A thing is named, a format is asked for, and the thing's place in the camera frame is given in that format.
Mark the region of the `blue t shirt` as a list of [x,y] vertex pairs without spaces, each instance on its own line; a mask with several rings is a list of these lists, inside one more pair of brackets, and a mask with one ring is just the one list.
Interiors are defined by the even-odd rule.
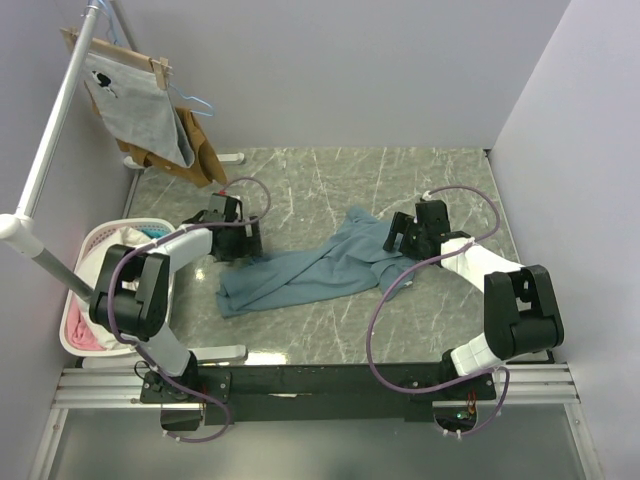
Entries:
[[220,274],[216,303],[224,318],[304,305],[391,286],[416,264],[383,243],[390,228],[358,206],[320,247],[252,259]]

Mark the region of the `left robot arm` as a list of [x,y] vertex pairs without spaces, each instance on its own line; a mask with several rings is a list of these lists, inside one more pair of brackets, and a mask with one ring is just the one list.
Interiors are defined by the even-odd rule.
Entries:
[[194,352],[166,322],[169,280],[200,257],[231,262],[262,253],[261,215],[245,216],[243,202],[214,193],[206,209],[175,231],[139,247],[106,251],[89,303],[90,320],[131,346],[154,372],[148,381],[176,401],[202,398],[205,387]]

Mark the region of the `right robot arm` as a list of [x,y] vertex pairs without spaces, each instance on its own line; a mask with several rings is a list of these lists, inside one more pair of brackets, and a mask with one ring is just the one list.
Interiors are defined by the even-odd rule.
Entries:
[[475,374],[563,343],[564,325],[548,270],[509,261],[470,234],[452,230],[444,201],[421,200],[413,215],[395,213],[383,249],[430,261],[483,294],[482,333],[445,352],[440,361],[439,387],[447,397],[464,397]]

